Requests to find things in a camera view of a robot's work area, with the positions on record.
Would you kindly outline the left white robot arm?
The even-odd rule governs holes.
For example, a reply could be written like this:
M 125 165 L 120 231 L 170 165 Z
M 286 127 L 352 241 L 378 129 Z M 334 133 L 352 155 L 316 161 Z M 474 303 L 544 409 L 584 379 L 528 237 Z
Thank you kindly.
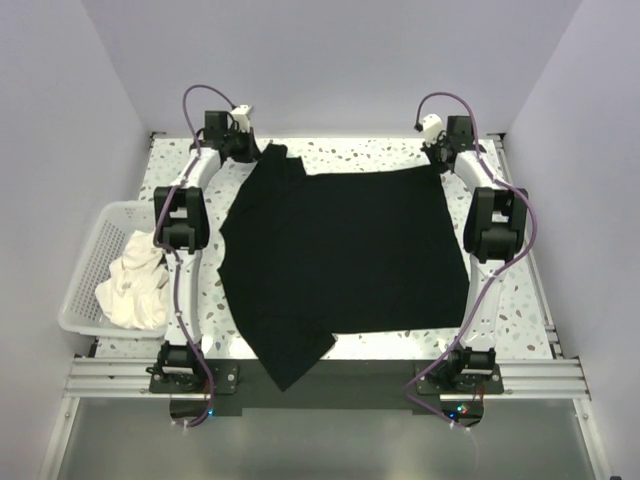
M 252 111 L 247 104 L 207 111 L 186 166 L 170 185 L 154 191 L 154 244 L 164 253 L 169 300 L 164 343 L 150 373 L 156 385 L 166 385 L 171 393 L 215 389 L 201 351 L 198 319 L 200 265 L 211 234 L 205 190 L 225 160 L 251 163 L 259 158 Z

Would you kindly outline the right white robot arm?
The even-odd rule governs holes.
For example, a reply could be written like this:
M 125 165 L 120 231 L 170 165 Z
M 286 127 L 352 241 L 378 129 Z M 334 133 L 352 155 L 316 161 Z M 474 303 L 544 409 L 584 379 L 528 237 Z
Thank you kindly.
M 463 230 L 470 280 L 463 324 L 447 357 L 424 376 L 438 393 L 475 393 L 486 386 L 500 391 L 496 364 L 496 320 L 506 266 L 524 244 L 527 205 L 486 162 L 469 116 L 435 114 L 417 122 L 422 151 L 440 171 L 457 176 L 472 194 Z

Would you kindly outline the black t shirt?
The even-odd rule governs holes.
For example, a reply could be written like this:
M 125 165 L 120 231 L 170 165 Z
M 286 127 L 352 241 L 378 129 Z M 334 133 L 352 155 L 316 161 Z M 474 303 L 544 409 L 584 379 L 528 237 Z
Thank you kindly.
M 439 173 L 310 175 L 271 144 L 221 226 L 234 322 L 286 390 L 339 334 L 457 328 L 469 280 Z

